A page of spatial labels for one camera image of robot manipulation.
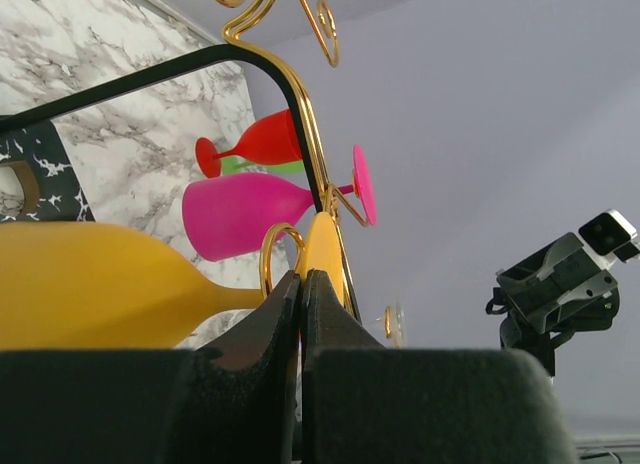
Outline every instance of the gold metal rack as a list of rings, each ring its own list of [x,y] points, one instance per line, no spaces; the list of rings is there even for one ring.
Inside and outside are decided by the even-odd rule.
[[[215,1],[225,7],[237,8],[245,4],[248,0]],[[318,39],[318,43],[327,58],[327,61],[332,67],[336,67],[340,62],[340,45],[331,9],[325,0],[318,0],[316,2],[316,15],[314,16],[307,0],[299,1],[309,23],[311,24],[313,33]],[[363,227],[367,227],[369,224],[329,179],[324,152],[322,150],[322,143],[320,141],[320,133],[318,131],[316,119],[311,106],[311,100],[309,98],[307,88],[298,74],[280,57],[242,39],[242,34],[256,26],[273,7],[275,2],[276,0],[253,0],[244,11],[224,25],[223,36],[227,43],[256,53],[272,62],[283,73],[294,91],[295,98],[300,109],[305,137],[308,143],[309,156],[313,167],[312,175],[322,198],[323,210],[327,211],[336,223],[338,239],[340,241],[340,248],[343,256],[345,308],[352,316],[356,317],[358,316],[358,312],[355,306],[355,296],[352,296],[350,291],[353,289],[353,282],[344,241],[342,239],[342,233],[340,231],[340,210],[337,205],[338,201],[342,202],[345,208]],[[331,46],[327,45],[326,39],[330,39]]]

